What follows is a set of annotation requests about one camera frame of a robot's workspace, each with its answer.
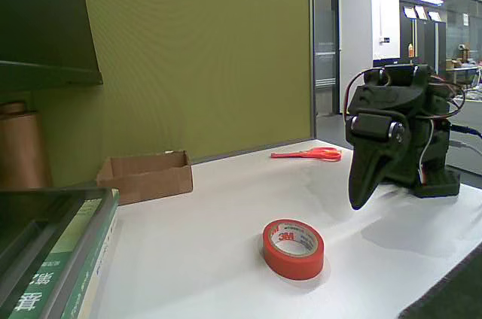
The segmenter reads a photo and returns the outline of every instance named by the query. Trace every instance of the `orange scissors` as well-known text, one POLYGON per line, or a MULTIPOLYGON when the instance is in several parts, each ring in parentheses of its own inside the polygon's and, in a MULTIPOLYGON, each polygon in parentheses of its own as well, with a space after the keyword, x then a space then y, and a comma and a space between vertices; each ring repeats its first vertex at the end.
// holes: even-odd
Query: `orange scissors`
POLYGON ((334 147, 315 147, 308 151, 291 153, 272 153, 272 159, 285 159, 292 157, 303 157, 305 159, 320 159, 324 161, 340 161, 341 151, 334 147))

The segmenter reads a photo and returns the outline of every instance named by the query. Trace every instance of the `tape roll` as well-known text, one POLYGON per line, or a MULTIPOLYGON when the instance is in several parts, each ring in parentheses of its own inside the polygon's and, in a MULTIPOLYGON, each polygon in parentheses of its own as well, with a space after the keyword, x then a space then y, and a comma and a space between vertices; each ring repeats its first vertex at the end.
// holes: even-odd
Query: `tape roll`
POLYGON ((300 221, 281 219, 266 225, 263 231, 263 252, 266 264, 285 278, 307 280, 323 269, 325 244, 320 234, 300 221), (293 254, 280 248, 280 242, 297 242, 304 248, 302 254, 293 254))

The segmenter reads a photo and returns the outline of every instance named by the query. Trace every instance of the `olive green panel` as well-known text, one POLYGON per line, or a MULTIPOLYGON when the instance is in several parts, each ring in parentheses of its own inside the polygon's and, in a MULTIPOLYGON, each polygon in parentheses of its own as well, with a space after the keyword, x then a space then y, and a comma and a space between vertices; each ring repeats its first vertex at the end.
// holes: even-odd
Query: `olive green panel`
POLYGON ((87 0, 102 87, 33 93, 56 185, 310 136, 308 0, 87 0))

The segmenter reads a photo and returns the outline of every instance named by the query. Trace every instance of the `table surface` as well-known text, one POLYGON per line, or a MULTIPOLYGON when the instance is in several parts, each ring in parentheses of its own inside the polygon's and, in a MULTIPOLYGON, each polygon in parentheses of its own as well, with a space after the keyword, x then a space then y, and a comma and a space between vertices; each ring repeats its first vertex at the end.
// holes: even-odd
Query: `table surface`
POLYGON ((195 165, 192 193, 120 207, 91 317, 387 319, 482 241, 481 190, 418 199, 383 184, 353 211, 350 150, 339 163, 269 158, 325 145, 195 165), (279 218, 322 235, 316 278, 290 281, 264 262, 261 232, 279 218))

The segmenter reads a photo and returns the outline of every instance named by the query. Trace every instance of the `cardboard box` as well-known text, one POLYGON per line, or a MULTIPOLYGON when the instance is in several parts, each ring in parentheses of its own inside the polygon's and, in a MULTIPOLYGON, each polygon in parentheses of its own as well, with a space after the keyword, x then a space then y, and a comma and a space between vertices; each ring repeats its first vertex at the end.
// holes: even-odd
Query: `cardboard box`
POLYGON ((119 205, 193 190, 191 164, 185 151, 151 156, 109 157, 96 180, 97 186, 119 189, 119 205))

